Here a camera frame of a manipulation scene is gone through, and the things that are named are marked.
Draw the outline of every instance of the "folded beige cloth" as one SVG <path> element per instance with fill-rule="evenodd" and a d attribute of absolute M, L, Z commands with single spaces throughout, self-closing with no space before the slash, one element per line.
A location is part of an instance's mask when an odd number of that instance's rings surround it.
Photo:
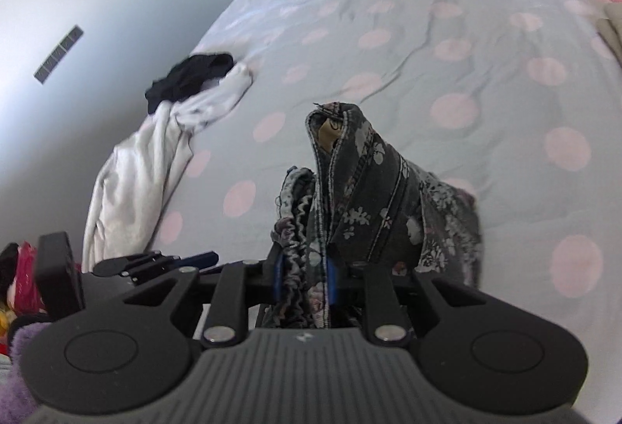
<path fill-rule="evenodd" d="M 608 3 L 604 10 L 608 18 L 598 19 L 596 27 L 622 66 L 622 3 Z"/>

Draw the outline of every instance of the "polka dot bed sheet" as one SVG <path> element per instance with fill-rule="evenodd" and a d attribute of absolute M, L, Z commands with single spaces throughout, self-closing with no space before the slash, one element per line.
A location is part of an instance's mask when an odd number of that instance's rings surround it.
<path fill-rule="evenodd" d="M 407 159 L 479 201 L 484 291 L 575 333 L 577 408 L 622 415 L 622 69 L 600 0 L 235 0 L 195 52 L 254 84 L 194 138 L 154 248 L 264 258 L 313 103 L 359 103 Z"/>

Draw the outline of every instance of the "floral garment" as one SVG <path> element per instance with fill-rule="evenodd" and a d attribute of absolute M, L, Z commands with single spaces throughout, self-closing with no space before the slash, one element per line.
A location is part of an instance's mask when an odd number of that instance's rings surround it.
<path fill-rule="evenodd" d="M 283 299 L 267 327 L 327 328 L 329 258 L 381 262 L 394 275 L 439 272 L 477 286 L 482 256 L 475 198 L 405 160 L 356 105 L 307 118 L 316 174 L 291 168 L 277 198 Z"/>

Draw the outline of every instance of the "ribbed surface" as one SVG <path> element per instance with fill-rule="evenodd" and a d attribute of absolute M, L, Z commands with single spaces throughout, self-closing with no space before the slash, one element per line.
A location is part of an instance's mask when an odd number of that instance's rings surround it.
<path fill-rule="evenodd" d="M 43 409 L 28 422 L 586 424 L 568 408 L 523 419 L 475 412 L 438 393 L 404 350 L 375 347 L 357 330 L 304 333 L 255 330 L 242 345 L 208 351 L 172 394 L 142 410 L 97 418 Z"/>

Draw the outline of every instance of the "purple fuzzy fabric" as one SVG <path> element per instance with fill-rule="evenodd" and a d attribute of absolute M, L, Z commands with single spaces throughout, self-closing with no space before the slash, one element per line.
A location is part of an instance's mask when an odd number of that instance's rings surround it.
<path fill-rule="evenodd" d="M 49 323 L 36 323 L 17 330 L 10 357 L 13 366 L 5 385 L 0 386 L 0 424 L 19 424 L 37 409 L 19 370 L 19 358 L 26 345 Z"/>

